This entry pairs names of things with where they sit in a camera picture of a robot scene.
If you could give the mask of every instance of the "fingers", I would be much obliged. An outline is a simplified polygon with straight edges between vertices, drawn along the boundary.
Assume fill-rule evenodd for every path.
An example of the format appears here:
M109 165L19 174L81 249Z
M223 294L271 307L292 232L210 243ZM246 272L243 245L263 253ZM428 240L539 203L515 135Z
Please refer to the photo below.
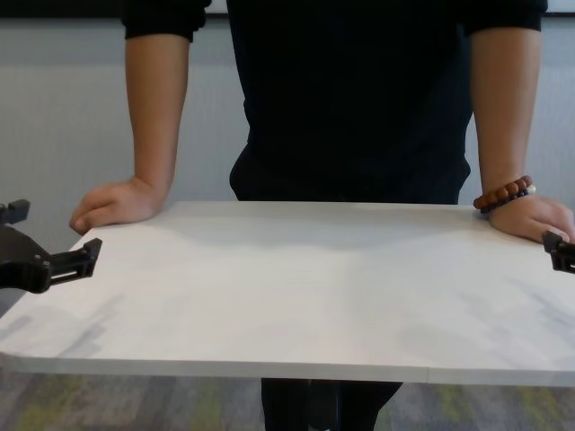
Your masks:
M97 209L99 207L106 207L107 205L111 205L114 202L112 193L106 188L99 188L94 189L89 192L84 198L82 202L75 209L74 213L70 217L70 227L78 232L76 226L78 225L78 221L81 217L85 216L90 211Z
M543 242L543 234L547 231L560 235L566 242L570 241L570 236L566 232L551 224L541 223L536 220L529 220L526 229L523 230L526 239L539 243Z
M118 223L118 214L114 205L100 207L80 215L75 221L74 229L81 235L86 234L94 227L104 226L106 224Z
M564 241L575 241L575 215L567 207L555 205L550 211L535 217L535 220L541 224L553 226L556 230L563 232L562 237Z

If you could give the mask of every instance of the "brown wooden bead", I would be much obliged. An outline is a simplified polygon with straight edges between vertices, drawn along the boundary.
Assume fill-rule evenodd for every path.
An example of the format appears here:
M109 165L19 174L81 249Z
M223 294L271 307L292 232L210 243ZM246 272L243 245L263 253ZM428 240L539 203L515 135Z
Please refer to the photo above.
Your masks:
M497 190L496 192L497 194L497 200L499 202L501 202L502 200L505 200L509 197L509 192L507 191L507 189L505 189L504 187L502 187L501 189Z
M523 191L527 188L527 183L524 180L517 180L515 183L519 187L519 191Z
M497 204L497 194L494 191L491 191L490 193L487 194L487 202L489 202L489 204Z
M517 195L519 192L519 186L515 182L511 182L505 186L505 190L509 193L510 196Z
M479 202L478 202L478 208L477 209L483 209L489 205L489 202L487 202L487 197L484 195L481 196L478 200L479 200Z

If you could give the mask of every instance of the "beaded bracelet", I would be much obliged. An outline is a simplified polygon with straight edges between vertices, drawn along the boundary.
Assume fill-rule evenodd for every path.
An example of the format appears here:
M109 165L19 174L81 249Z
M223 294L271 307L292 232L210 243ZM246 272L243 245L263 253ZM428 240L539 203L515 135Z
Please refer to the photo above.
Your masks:
M473 202L473 206L476 209L481 210L482 214L486 214L495 208L508 204L512 200L534 193L536 193L536 188L533 185L533 181L531 180L531 177L526 175L519 180L510 182L504 187L477 198Z

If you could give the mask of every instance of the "forearm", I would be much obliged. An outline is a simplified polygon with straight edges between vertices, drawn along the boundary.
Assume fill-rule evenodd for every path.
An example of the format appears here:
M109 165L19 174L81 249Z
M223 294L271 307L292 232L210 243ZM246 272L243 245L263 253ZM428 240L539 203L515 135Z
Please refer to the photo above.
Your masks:
M473 110L484 192L525 173L540 69L541 33L520 28L476 32Z
M188 40L163 34L130 39L126 44L135 175L164 196L175 174L189 48Z

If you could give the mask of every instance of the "person's left hand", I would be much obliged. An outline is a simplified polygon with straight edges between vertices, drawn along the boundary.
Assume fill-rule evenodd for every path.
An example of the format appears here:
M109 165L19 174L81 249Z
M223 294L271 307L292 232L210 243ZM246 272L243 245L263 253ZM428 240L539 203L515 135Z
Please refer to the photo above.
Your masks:
M573 211L539 195L525 196L493 210L489 221L499 231L535 242L543 242L543 234L551 231L575 243Z

